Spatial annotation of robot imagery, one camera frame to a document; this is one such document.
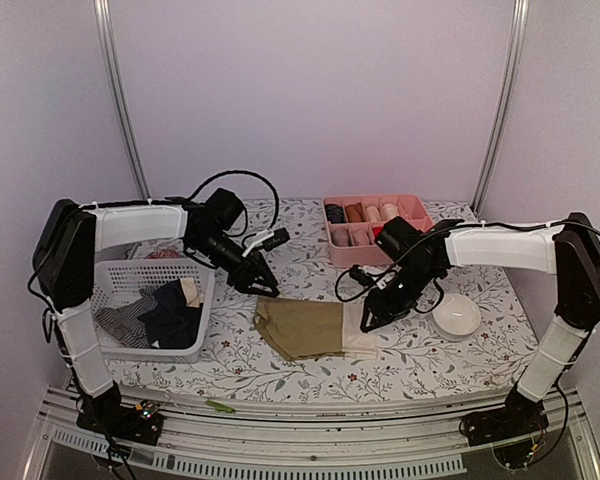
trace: green object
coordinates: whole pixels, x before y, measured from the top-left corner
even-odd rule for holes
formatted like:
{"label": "green object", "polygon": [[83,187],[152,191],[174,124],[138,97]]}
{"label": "green object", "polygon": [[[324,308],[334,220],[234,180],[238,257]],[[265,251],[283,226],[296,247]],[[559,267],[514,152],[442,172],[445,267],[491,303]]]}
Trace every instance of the green object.
{"label": "green object", "polygon": [[205,405],[213,407],[216,409],[216,412],[224,412],[224,413],[236,413],[236,409],[233,407],[229,407],[227,405],[223,405],[218,402],[214,402],[213,400],[207,400],[204,402]]}

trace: pink organizer tray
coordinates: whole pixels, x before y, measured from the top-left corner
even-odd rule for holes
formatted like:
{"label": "pink organizer tray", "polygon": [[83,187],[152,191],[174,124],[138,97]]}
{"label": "pink organizer tray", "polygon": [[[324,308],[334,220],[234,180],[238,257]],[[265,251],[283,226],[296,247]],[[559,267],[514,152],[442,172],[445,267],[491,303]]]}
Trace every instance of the pink organizer tray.
{"label": "pink organizer tray", "polygon": [[[356,203],[362,204],[364,212],[364,222],[349,223],[349,218],[346,218],[347,223],[330,223],[327,219],[325,205],[336,204],[343,209],[347,205]],[[363,195],[355,197],[328,197],[322,201],[322,212],[327,225],[327,236],[329,237],[329,257],[331,263],[338,268],[348,268],[352,265],[391,265],[391,259],[380,250],[375,243],[373,228],[382,227],[390,218],[383,210],[382,206],[386,203],[397,205],[398,213],[402,218],[408,221],[411,225],[420,231],[427,231],[433,227],[433,220],[429,217],[427,210],[424,208],[420,198],[415,195]],[[380,222],[367,221],[366,208],[374,205],[381,215]],[[350,247],[339,247],[333,241],[333,234],[337,230],[345,230],[349,236]],[[355,246],[354,234],[368,236],[371,245]]]}

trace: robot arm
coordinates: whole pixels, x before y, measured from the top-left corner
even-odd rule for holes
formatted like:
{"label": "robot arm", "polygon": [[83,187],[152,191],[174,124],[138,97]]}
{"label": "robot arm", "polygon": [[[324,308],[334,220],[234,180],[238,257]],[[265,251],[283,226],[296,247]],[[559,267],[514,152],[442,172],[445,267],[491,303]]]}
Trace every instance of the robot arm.
{"label": "robot arm", "polygon": [[120,393],[104,362],[91,314],[94,255],[106,248],[153,239],[182,239],[185,253],[205,255],[214,268],[228,272],[227,283],[242,293],[276,297],[278,282],[261,250],[285,243],[285,229],[258,235],[249,246],[236,244],[229,230],[245,207],[232,193],[216,190],[204,203],[185,199],[78,206],[56,203],[33,257],[34,277],[46,297],[61,353],[88,395],[90,415],[83,428],[105,430],[113,436],[153,443],[160,434],[160,416],[142,410],[147,422],[120,425],[132,415],[120,406]]}
{"label": "robot arm", "polygon": [[[465,417],[462,429],[471,445],[546,428],[542,399],[575,362],[600,321],[600,242],[578,225],[590,223],[585,215],[573,213],[567,221],[547,224],[542,229],[445,220],[422,233],[396,218],[385,224],[376,239],[400,271],[383,288],[370,290],[362,331],[407,315],[416,307],[424,287],[444,278],[453,266],[498,265],[557,275],[558,305],[553,320],[505,406]],[[352,276],[359,279],[360,273]]]}

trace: striped cloth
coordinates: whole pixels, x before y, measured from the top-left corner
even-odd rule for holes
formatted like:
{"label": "striped cloth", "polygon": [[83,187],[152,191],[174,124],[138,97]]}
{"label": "striped cloth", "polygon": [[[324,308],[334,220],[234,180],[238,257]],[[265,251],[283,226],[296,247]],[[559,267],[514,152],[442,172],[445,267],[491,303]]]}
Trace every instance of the striped cloth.
{"label": "striped cloth", "polygon": [[151,295],[154,290],[141,290],[142,298],[124,307],[101,308],[94,315],[96,322],[124,347],[151,348],[145,325],[138,317],[158,306]]}

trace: metal frame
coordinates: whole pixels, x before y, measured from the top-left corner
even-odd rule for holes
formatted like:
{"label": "metal frame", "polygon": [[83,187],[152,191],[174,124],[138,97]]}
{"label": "metal frame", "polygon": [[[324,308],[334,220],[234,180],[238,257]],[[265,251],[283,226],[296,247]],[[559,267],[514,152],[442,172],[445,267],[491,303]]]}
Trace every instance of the metal frame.
{"label": "metal frame", "polygon": [[[138,146],[136,144],[131,117],[127,106],[127,101],[122,85],[120,74],[120,65],[118,64],[118,56],[113,36],[113,25],[111,22],[111,14],[109,11],[109,0],[94,0],[96,21],[98,23],[98,33],[100,35],[100,43],[102,45],[102,53],[104,56],[105,66],[111,85],[114,104],[118,113],[120,122],[120,130],[122,131],[127,156],[131,173],[133,175],[138,193],[144,199],[149,198],[149,186],[145,177]],[[524,32],[527,23],[527,12],[529,9],[529,0],[515,0],[513,10],[513,20],[511,23],[511,33],[509,37],[509,47],[507,52],[506,68],[500,99],[498,101],[498,109],[491,128],[489,143],[485,159],[482,164],[478,185],[471,200],[471,208],[476,213],[480,214],[487,195],[487,190],[493,176],[493,171],[496,165],[502,134],[504,132],[507,114],[509,112],[509,104],[513,94],[513,87],[518,72],[518,65],[522,54],[522,45],[524,42]]]}
{"label": "metal frame", "polygon": [[[133,449],[129,463],[209,480],[360,480],[383,478],[384,473],[384,478],[424,479],[459,473],[465,468],[464,453],[491,448],[469,447],[458,432],[460,419],[468,411],[499,406],[504,400],[496,392],[340,408],[231,400],[236,413],[229,415],[187,395],[177,396],[178,403],[171,394],[144,389],[123,388],[123,395],[125,404],[136,402],[136,395],[153,395],[164,402],[165,424],[158,446],[120,441]],[[567,397],[569,433],[583,478],[600,480],[600,457],[584,408],[574,390]],[[105,456],[102,436],[75,427],[76,398],[75,391],[49,388],[24,480],[40,478],[52,441]],[[560,429],[562,398],[550,393],[545,408],[549,430]]]}
{"label": "metal frame", "polygon": [[118,121],[120,122],[122,139],[127,151],[127,157],[129,158],[131,174],[133,175],[138,194],[146,200],[147,198],[150,198],[151,194],[149,193],[149,185],[142,168],[142,162],[140,161],[140,153],[138,152],[138,145],[136,144],[136,138],[131,125],[129,108],[122,87],[120,65],[118,64],[118,55],[116,53],[116,45],[113,38],[113,26],[111,24],[111,14],[109,12],[109,0],[94,0],[94,6],[96,22],[98,24],[98,34],[100,36],[100,45],[102,46],[102,54],[107,69],[109,85],[111,86],[113,102],[116,107],[116,113],[118,114]]}
{"label": "metal frame", "polygon": [[515,0],[513,9],[513,20],[511,23],[511,35],[509,37],[509,50],[507,52],[507,63],[500,91],[500,100],[498,101],[498,110],[493,121],[487,152],[480,171],[478,185],[471,200],[471,209],[480,216],[484,202],[487,198],[489,184],[493,177],[493,171],[496,166],[500,144],[502,143],[502,134],[504,133],[509,105],[513,96],[513,87],[518,74],[518,66],[522,56],[522,46],[524,43],[524,32],[527,25],[527,13],[529,11],[529,0]]}

